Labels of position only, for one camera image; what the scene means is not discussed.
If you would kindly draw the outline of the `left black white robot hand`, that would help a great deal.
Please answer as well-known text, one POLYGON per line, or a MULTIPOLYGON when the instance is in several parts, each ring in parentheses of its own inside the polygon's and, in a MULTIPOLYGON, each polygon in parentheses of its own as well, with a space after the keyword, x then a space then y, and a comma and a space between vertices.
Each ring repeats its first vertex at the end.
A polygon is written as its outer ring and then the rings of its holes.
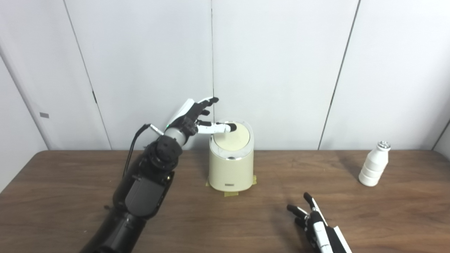
POLYGON ((217 133, 230 133, 237 130, 235 123, 225 122, 208 122, 200 120, 200 116, 208 116, 210 111, 207 110, 219 101, 217 97, 207 97, 199 102, 195 102, 193 99, 187 99, 183 106, 173 116, 172 120, 168 123, 166 130, 175 128, 183 133, 188 139, 196 134, 217 134, 217 133))

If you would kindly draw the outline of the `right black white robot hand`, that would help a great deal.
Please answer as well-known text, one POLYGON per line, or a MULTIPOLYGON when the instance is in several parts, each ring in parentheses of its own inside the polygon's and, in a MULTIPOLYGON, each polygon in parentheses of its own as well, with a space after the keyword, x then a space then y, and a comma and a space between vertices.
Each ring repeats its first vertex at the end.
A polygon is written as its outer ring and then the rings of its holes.
POLYGON ((310 212, 296 205, 287 205, 287 210, 295 216, 294 223, 305 232, 314 252, 351 253, 339 227, 328 225, 315 199, 308 192, 304 192, 303 197, 310 206, 310 212))

